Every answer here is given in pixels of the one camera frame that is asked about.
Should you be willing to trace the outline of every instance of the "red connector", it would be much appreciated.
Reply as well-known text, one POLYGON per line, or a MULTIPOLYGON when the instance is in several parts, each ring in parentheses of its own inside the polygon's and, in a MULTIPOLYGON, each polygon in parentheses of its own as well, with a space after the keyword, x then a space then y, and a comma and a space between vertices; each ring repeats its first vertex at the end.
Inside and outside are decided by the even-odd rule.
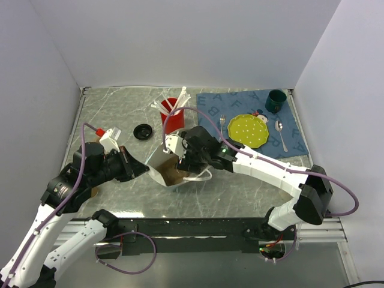
POLYGON ((97 136, 101 137, 105 134, 105 131, 101 128, 98 128, 95 133, 97 136))

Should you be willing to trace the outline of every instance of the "green polka dot plate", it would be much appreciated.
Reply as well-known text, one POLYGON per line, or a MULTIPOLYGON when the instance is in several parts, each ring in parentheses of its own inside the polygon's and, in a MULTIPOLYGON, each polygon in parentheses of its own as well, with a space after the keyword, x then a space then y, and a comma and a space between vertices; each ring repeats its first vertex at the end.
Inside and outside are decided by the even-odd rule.
POLYGON ((268 128, 258 117, 253 115, 238 115, 228 124, 229 137, 250 148, 258 148, 268 140, 268 128))

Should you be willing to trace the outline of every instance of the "spoon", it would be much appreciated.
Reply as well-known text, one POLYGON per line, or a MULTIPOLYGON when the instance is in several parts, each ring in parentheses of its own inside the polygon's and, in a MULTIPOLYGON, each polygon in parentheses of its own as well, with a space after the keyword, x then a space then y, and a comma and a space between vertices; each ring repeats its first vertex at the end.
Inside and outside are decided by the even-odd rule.
POLYGON ((279 120, 275 122, 275 129, 280 133, 281 142, 283 143, 284 152, 288 152, 287 146, 284 143, 283 137, 281 135, 281 131, 283 129, 283 123, 281 123, 279 120))

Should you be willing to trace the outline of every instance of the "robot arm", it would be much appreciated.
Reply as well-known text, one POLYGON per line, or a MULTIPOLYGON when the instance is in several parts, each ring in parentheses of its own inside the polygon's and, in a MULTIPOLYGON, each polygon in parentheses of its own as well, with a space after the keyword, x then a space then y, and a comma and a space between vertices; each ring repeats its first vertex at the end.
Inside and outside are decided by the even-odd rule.
POLYGON ((93 187, 113 179, 120 182, 129 181, 149 170, 146 165, 134 159, 124 146, 118 147, 114 139, 109 139, 110 133, 107 133, 106 138, 102 141, 107 143, 106 147, 100 143, 86 143, 85 169, 78 189, 67 204, 38 232, 36 227, 64 201, 73 188, 79 176, 81 148, 74 153, 72 163, 48 183, 31 228, 14 256, 0 271, 0 286, 3 286, 8 277, 8 287, 54 287, 55 280, 81 255, 80 252, 84 251, 85 247, 105 238, 108 229, 113 226, 113 221, 117 220, 106 211, 97 217, 95 214, 82 232, 50 252, 62 229, 91 197, 93 187), (31 244, 23 251, 28 241, 31 241, 31 244), (10 274, 14 261, 20 254, 23 255, 22 260, 16 271, 10 274))
POLYGON ((329 181, 315 176, 289 173, 258 157, 298 171, 325 174, 323 168, 316 165, 311 169, 293 166, 256 153, 241 143, 229 141, 241 151, 255 156, 251 158, 218 142, 203 127, 168 135, 165 152, 179 156, 180 160, 176 165, 179 170, 200 173, 206 165, 211 165, 215 169, 258 178, 289 193, 292 196, 290 201, 280 207, 271 208, 266 215, 268 226, 278 231, 302 221, 313 225, 322 224, 333 194, 329 181))

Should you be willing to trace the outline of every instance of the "cable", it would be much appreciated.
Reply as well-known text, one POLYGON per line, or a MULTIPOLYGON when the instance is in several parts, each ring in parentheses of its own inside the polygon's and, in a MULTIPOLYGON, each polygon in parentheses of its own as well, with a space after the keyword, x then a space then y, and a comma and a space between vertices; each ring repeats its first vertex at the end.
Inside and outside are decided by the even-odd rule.
POLYGON ((297 242, 297 240, 298 240, 298 231, 297 231, 297 229, 296 229, 296 225, 293 225, 293 234, 294 234, 294 236, 293 236, 292 246, 290 247, 290 249, 288 250, 288 252, 287 252, 282 258, 277 258, 277 259, 275 259, 275 260, 272 260, 272 259, 268 259, 268 258, 267 258, 267 262, 272 262, 272 263, 274 263, 275 261, 276 261, 276 262, 282 261, 282 260, 284 260, 285 258, 287 258, 287 257, 292 253, 293 249, 294 249, 295 246, 296 246, 296 242, 297 242))
POLYGON ((364 282, 348 285, 344 288, 352 288, 352 287, 358 287, 358 286, 368 285, 368 284, 384 284, 384 281, 364 281, 364 282))
MULTIPOLYGON (((167 123, 168 123, 168 120, 169 118, 177 111, 179 110, 192 110, 192 111, 195 111, 197 113, 200 113, 201 115, 203 115, 211 124, 212 126, 215 128, 216 132, 219 134, 219 136, 221 137, 221 139, 223 140, 223 142, 228 145, 229 147, 231 147, 233 150, 235 150, 236 152, 238 153, 241 153, 241 154, 244 154, 246 156, 249 156, 251 158, 254 157, 254 155, 256 154, 251 154, 251 153, 247 153, 245 151, 242 151, 236 147, 234 147, 231 143, 229 143, 225 138, 224 136, 222 135, 222 133, 220 132, 220 130, 216 127, 215 123, 210 119, 210 117, 208 117, 206 114, 204 114, 203 112, 197 110, 196 108, 192 108, 192 107, 180 107, 180 108, 177 108, 175 109, 174 111, 170 112, 167 116, 167 118, 165 119, 164 121, 164 125, 163 125, 163 145, 164 145, 164 149, 166 150, 167 147, 166 147, 166 134, 165 134, 165 127, 167 126, 167 123)), ((341 187, 342 189, 344 189, 352 198, 353 200, 355 201, 355 206, 347 211, 347 212, 342 212, 342 213, 330 213, 330 214, 327 214, 329 216, 332 216, 332 217, 340 217, 340 216, 347 216, 347 215, 350 215, 354 212, 356 212, 356 210, 359 208, 359 200, 357 198, 357 196, 352 192, 351 189, 349 189, 348 187, 346 187, 344 184, 342 184, 341 182, 337 181, 336 179, 332 178, 332 177, 329 177, 327 175, 324 175, 324 174, 321 174, 321 173, 316 173, 316 172, 310 172, 310 171, 298 171, 298 170, 293 170, 293 169, 289 169, 289 168, 286 168, 278 163, 275 163, 267 158, 264 158, 262 156, 257 156, 257 159, 260 159, 260 160, 263 160, 269 164, 272 164, 280 169, 283 169, 283 170, 287 170, 289 173, 296 173, 296 174, 306 174, 306 175, 311 175, 311 176, 316 176, 316 177, 320 177, 320 178, 323 178, 323 179, 326 179, 330 182, 333 182, 334 184, 336 184, 337 186, 341 187)))
MULTIPOLYGON (((88 126, 89 128, 91 128, 91 129, 96 131, 96 128, 93 127, 91 124, 83 123, 82 126, 81 126, 80 136, 81 136, 81 144, 82 144, 82 159, 81 159, 81 163, 80 163, 79 175, 78 175, 78 177, 76 179, 76 182, 73 185, 71 193, 68 194, 68 196, 64 199, 64 201, 61 202, 59 204, 59 206, 57 206, 56 209, 53 210, 52 213, 49 214, 48 217, 44 221, 42 221, 39 226, 37 226, 35 231, 37 231, 38 234, 41 232, 41 230, 44 228, 44 226, 49 222, 49 220, 51 220, 56 215, 56 213, 59 212, 65 206, 65 204, 67 204, 67 202, 71 199, 72 195, 76 192, 77 188, 80 185, 80 182, 81 182, 82 176, 83 176, 83 172, 84 172, 84 166, 85 166, 85 136, 84 136, 84 127, 85 126, 88 126)), ((31 246, 33 240, 35 239, 35 236, 36 235, 34 233, 31 234, 30 237, 28 238, 28 240, 25 242, 25 244, 24 244, 23 248, 21 249, 19 255, 16 257, 16 259, 14 261, 14 264, 11 267, 8 275, 13 275, 15 273, 17 267, 19 267, 21 261, 23 260, 23 257, 25 255, 25 253, 27 252, 28 248, 31 246)), ((1 286, 1 288, 6 288, 10 281, 11 281, 11 278, 8 276, 5 279, 5 281, 4 281, 3 285, 1 286)))
POLYGON ((267 245, 265 245, 265 247, 268 248, 268 249, 272 249, 272 248, 274 248, 275 245, 276 245, 277 243, 279 243, 281 240, 283 240, 283 234, 281 234, 281 235, 279 236, 279 238, 276 240, 276 242, 274 242, 274 243, 272 243, 272 244, 267 244, 267 245))
POLYGON ((101 264, 103 264, 103 265, 105 265, 105 266, 107 266, 107 267, 109 267, 109 268, 111 268, 111 269, 113 269, 113 270, 116 270, 116 271, 118 271, 118 272, 120 272, 120 273, 123 273, 123 274, 136 275, 136 274, 140 274, 140 273, 143 273, 143 272, 147 271, 147 270, 152 266, 152 264, 155 262, 155 259, 156 259, 157 252, 156 252, 156 245, 155 245, 155 242, 154 242, 154 241, 151 239, 151 237, 149 237, 148 235, 146 235, 146 234, 144 234, 144 233, 141 233, 141 232, 136 232, 136 231, 125 232, 125 233, 116 235, 116 236, 112 237, 111 239, 118 238, 118 237, 122 237, 122 236, 129 235, 129 234, 142 235, 143 237, 147 238, 147 239, 151 242, 151 244, 152 244, 152 246, 153 246, 153 248, 154 248, 154 256, 153 256, 151 262, 148 264, 147 267, 145 267, 144 269, 141 269, 140 271, 130 272, 130 271, 121 270, 121 269, 119 269, 119 268, 117 268, 117 267, 112 266, 111 264, 108 264, 108 263, 102 261, 102 260, 99 258, 98 254, 97 254, 98 251, 99 251, 101 248, 103 248, 103 247, 115 247, 115 248, 120 248, 119 245, 114 245, 114 244, 106 244, 106 245, 103 245, 103 246, 98 247, 98 248, 95 250, 95 256, 96 256, 97 262, 99 262, 99 263, 101 263, 101 264))

